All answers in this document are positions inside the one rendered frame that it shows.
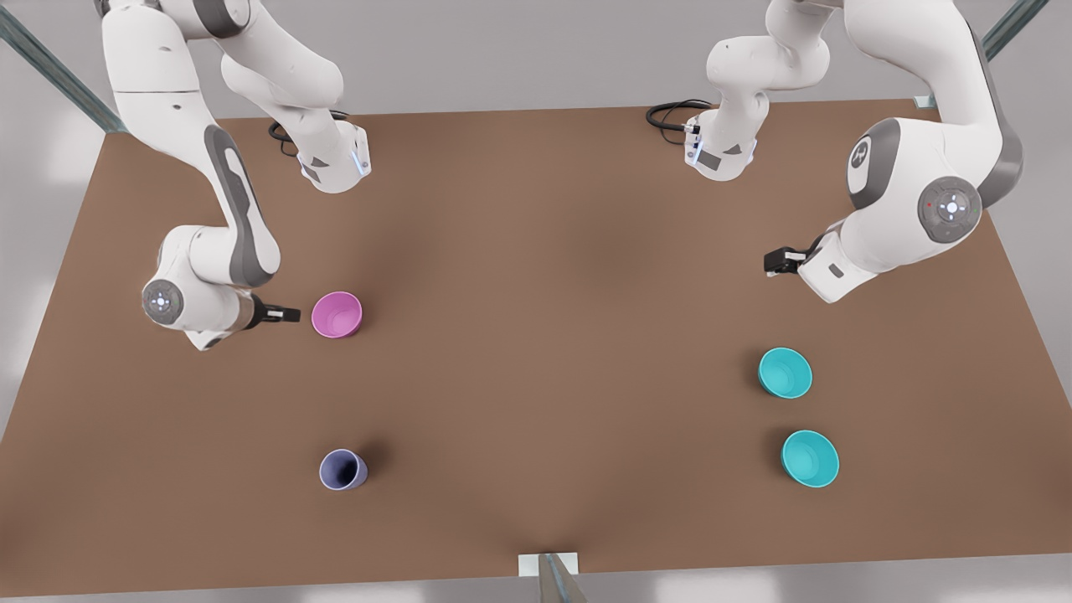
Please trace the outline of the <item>pink bowl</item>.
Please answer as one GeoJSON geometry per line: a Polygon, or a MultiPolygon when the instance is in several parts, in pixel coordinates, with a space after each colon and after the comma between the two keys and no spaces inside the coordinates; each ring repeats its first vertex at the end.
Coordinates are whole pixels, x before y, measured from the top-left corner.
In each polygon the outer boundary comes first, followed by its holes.
{"type": "Polygon", "coordinates": [[[348,338],[363,324],[363,305],[349,291],[332,291],[314,305],[311,324],[325,338],[348,338]]]}

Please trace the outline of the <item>teal bowl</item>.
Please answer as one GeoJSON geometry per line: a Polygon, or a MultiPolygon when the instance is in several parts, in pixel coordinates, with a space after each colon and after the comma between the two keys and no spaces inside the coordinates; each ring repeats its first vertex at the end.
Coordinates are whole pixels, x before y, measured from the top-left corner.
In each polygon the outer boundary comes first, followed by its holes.
{"type": "Polygon", "coordinates": [[[838,477],[842,458],[827,436],[807,429],[792,432],[781,443],[781,469],[801,485],[823,488],[838,477]]]}
{"type": "Polygon", "coordinates": [[[770,348],[758,363],[762,389],[781,399],[796,399],[812,389],[812,364],[793,348],[770,348]]]}

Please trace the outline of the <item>blue-purple bowl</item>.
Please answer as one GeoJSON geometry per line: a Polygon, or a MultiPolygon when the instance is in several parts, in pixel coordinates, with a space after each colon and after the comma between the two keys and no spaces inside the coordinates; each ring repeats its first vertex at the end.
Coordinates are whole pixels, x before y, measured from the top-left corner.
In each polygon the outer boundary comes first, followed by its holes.
{"type": "Polygon", "coordinates": [[[325,488],[340,492],[363,485],[369,476],[369,469],[355,451],[336,448],[322,458],[318,474],[325,488]]]}

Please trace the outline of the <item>silver frame post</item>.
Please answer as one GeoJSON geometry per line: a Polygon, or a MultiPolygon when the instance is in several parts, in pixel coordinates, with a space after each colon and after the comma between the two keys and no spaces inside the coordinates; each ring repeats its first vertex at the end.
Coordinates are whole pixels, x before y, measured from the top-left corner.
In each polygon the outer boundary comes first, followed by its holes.
{"type": "Polygon", "coordinates": [[[520,554],[518,569],[520,577],[539,580],[539,603],[589,603],[577,580],[580,568],[575,551],[520,554]]]}
{"type": "Polygon", "coordinates": [[[980,47],[980,56],[984,64],[992,61],[1008,46],[1008,43],[1018,36],[1026,27],[1033,23],[1037,16],[1049,4],[1049,0],[1014,0],[1011,8],[992,24],[984,34],[979,34],[965,17],[970,34],[980,47]]]}
{"type": "Polygon", "coordinates": [[[129,132],[122,119],[2,5],[0,39],[104,133],[129,132]]]}

